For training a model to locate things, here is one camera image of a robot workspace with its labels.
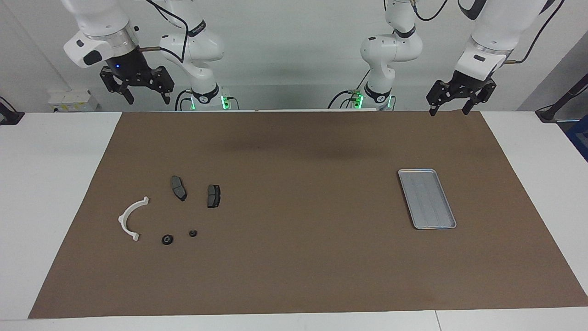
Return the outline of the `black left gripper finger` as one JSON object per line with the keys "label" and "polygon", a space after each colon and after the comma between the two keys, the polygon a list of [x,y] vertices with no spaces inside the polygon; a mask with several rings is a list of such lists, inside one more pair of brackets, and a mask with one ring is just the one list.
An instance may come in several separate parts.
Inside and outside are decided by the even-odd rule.
{"label": "black left gripper finger", "polygon": [[426,100],[429,104],[429,114],[435,116],[439,111],[439,107],[447,103],[447,93],[449,84],[445,82],[435,82],[429,90]]}
{"label": "black left gripper finger", "polygon": [[493,79],[488,79],[487,82],[478,92],[470,92],[469,99],[466,101],[464,107],[462,107],[462,113],[468,115],[474,106],[479,103],[486,103],[496,89],[496,82]]}

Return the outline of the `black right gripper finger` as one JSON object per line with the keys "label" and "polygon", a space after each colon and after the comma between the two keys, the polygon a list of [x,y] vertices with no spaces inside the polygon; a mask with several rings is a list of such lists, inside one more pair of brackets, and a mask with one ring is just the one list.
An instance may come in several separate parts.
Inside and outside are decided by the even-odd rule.
{"label": "black right gripper finger", "polygon": [[115,80],[115,75],[112,73],[111,69],[101,69],[100,77],[110,93],[116,93],[123,96],[129,105],[134,103],[135,99],[130,90],[128,90],[128,84],[126,82],[118,83]]}
{"label": "black right gripper finger", "polygon": [[174,90],[175,83],[166,67],[154,69],[154,86],[155,90],[160,93],[164,103],[170,103],[170,94]]}

